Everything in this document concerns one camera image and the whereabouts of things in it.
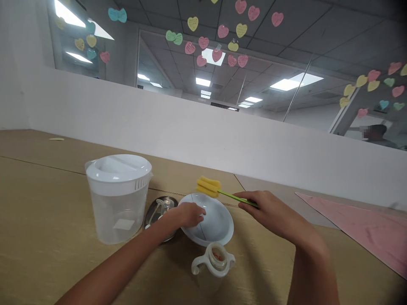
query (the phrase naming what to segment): tan table surface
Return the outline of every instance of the tan table surface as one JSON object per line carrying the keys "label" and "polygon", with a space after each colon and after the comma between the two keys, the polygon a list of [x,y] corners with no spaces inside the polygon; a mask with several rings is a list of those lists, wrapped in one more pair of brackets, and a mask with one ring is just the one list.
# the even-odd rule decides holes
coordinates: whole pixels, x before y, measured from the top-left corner
{"label": "tan table surface", "polygon": [[[154,177],[149,185],[151,189],[188,195],[196,192],[196,180],[203,175],[219,180],[225,192],[233,194],[244,191],[236,177],[228,172],[66,137],[62,137],[64,141],[49,140],[56,137],[61,136],[36,130],[0,131],[0,156],[85,174],[84,165],[87,161],[107,155],[137,154],[149,160],[153,166]],[[238,204],[236,200],[222,194],[219,200],[231,205]]]}
{"label": "tan table surface", "polygon": [[[53,304],[121,245],[98,241],[84,175],[3,157],[0,168],[0,304]],[[164,194],[149,190],[147,203]],[[215,297],[202,297],[191,274],[204,248],[179,231],[115,304],[285,304],[294,247],[239,208],[227,208],[235,231],[226,249],[237,262]],[[341,304],[388,304],[397,289],[407,288],[341,231],[316,228],[332,252]]]}

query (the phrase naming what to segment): yellow heart note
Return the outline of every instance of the yellow heart note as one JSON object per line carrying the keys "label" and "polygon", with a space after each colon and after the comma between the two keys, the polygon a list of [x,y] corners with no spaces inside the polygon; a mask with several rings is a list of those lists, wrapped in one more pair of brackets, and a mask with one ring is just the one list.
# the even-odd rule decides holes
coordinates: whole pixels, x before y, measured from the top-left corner
{"label": "yellow heart note", "polygon": [[370,92],[370,91],[376,90],[379,85],[380,85],[379,80],[375,80],[375,81],[370,82],[368,84],[368,91]]}
{"label": "yellow heart note", "polygon": [[235,44],[235,43],[233,43],[233,42],[230,42],[230,43],[228,44],[228,48],[229,48],[229,50],[231,50],[231,51],[233,51],[233,52],[236,52],[236,51],[239,49],[239,45],[238,45],[238,44]]}
{"label": "yellow heart note", "polygon": [[188,27],[192,32],[195,32],[196,28],[198,27],[198,23],[199,23],[198,17],[188,18]]}
{"label": "yellow heart note", "polygon": [[339,101],[339,105],[341,108],[346,107],[347,105],[349,105],[350,100],[347,97],[342,97]]}
{"label": "yellow heart note", "polygon": [[343,95],[344,96],[352,95],[355,92],[355,90],[356,90],[356,87],[349,84],[345,87],[345,90],[343,91]]}
{"label": "yellow heart note", "polygon": [[239,23],[236,26],[236,34],[239,38],[242,38],[247,32],[247,25],[243,25],[241,23]]}
{"label": "yellow heart note", "polygon": [[83,51],[85,49],[85,41],[82,38],[75,39],[75,46]]}
{"label": "yellow heart note", "polygon": [[367,82],[368,82],[367,76],[365,76],[365,75],[359,76],[356,81],[356,88],[360,88],[360,87],[366,85]]}
{"label": "yellow heart note", "polygon": [[97,39],[93,35],[86,36],[86,42],[90,47],[94,47],[96,45]]}

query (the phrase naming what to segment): person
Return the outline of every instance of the person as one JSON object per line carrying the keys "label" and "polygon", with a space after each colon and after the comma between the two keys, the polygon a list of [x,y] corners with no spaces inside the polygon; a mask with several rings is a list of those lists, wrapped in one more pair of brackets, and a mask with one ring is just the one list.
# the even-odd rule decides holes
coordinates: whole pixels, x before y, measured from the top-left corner
{"label": "person", "polygon": [[397,148],[397,145],[392,141],[383,138],[387,131],[387,127],[383,124],[371,125],[363,130],[363,137],[367,138],[365,142],[374,143],[386,147]]}
{"label": "person", "polygon": [[[259,209],[242,202],[239,208],[296,247],[287,304],[339,305],[330,254],[315,228],[268,191],[245,191],[235,196],[255,201]],[[198,225],[203,220],[202,214],[206,214],[205,210],[193,202],[172,208],[76,283],[56,304],[111,304],[171,232]]]}

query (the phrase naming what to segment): blue heart note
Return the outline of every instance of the blue heart note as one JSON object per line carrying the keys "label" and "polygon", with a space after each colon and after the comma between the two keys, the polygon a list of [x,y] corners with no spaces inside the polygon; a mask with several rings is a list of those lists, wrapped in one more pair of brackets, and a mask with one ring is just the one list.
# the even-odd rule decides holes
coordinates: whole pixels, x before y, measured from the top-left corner
{"label": "blue heart note", "polygon": [[95,52],[94,49],[88,49],[86,51],[86,54],[88,55],[89,60],[92,60],[92,59],[94,59],[96,57],[96,52]]}

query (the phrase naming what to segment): pink heart note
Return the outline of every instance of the pink heart note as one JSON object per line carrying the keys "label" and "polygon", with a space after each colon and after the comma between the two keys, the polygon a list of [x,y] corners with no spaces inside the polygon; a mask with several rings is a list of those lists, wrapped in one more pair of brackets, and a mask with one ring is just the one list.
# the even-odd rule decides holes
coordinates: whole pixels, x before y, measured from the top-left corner
{"label": "pink heart note", "polygon": [[234,67],[237,63],[237,59],[233,55],[228,56],[228,64],[230,67]]}
{"label": "pink heart note", "polygon": [[199,46],[201,47],[201,49],[206,49],[209,45],[209,38],[207,37],[199,37],[198,40]]}
{"label": "pink heart note", "polygon": [[203,67],[206,65],[206,58],[203,58],[202,55],[199,55],[198,58],[196,59],[196,64],[198,67]]}
{"label": "pink heart note", "polygon": [[249,8],[249,20],[250,21],[254,21],[257,19],[257,17],[260,15],[260,9],[255,7],[255,6],[251,6]]}
{"label": "pink heart note", "polygon": [[100,53],[100,58],[101,58],[101,60],[102,60],[105,64],[107,64],[107,63],[110,61],[110,54],[109,54],[109,52],[101,52],[101,53]]}
{"label": "pink heart note", "polygon": [[359,119],[361,119],[361,118],[363,118],[364,116],[366,116],[368,114],[368,109],[366,108],[366,109],[359,109],[358,111],[357,111],[357,117],[359,118]]}
{"label": "pink heart note", "polygon": [[234,7],[236,8],[236,12],[238,14],[243,14],[244,11],[246,10],[247,7],[247,3],[245,0],[241,1],[241,0],[237,0]]}
{"label": "pink heart note", "polygon": [[283,13],[277,13],[275,12],[272,16],[271,16],[271,23],[275,26],[278,27],[284,19],[284,14]]}
{"label": "pink heart note", "polygon": [[187,42],[185,45],[185,53],[190,55],[195,52],[195,46],[192,44],[192,42]]}
{"label": "pink heart note", "polygon": [[247,61],[249,60],[249,57],[247,56],[247,55],[240,55],[238,58],[237,58],[237,63],[239,64],[239,66],[241,67],[241,68],[244,68],[245,67],[245,65],[247,64]]}
{"label": "pink heart note", "polygon": [[393,88],[393,90],[391,91],[391,93],[393,94],[394,97],[399,97],[400,95],[403,94],[404,89],[405,89],[404,86],[395,87],[395,88]]}
{"label": "pink heart note", "polygon": [[219,36],[219,38],[225,38],[228,34],[229,29],[224,25],[220,25],[217,30],[217,35]]}
{"label": "pink heart note", "polygon": [[219,59],[220,59],[221,57],[222,57],[222,51],[221,51],[221,50],[214,49],[214,50],[212,51],[212,58],[213,58],[213,61],[214,61],[214,62],[219,61]]}
{"label": "pink heart note", "polygon": [[400,69],[402,65],[402,63],[391,63],[389,68],[389,75],[397,72],[397,70]]}
{"label": "pink heart note", "polygon": [[375,81],[379,76],[381,72],[377,70],[371,70],[368,74],[368,82]]}

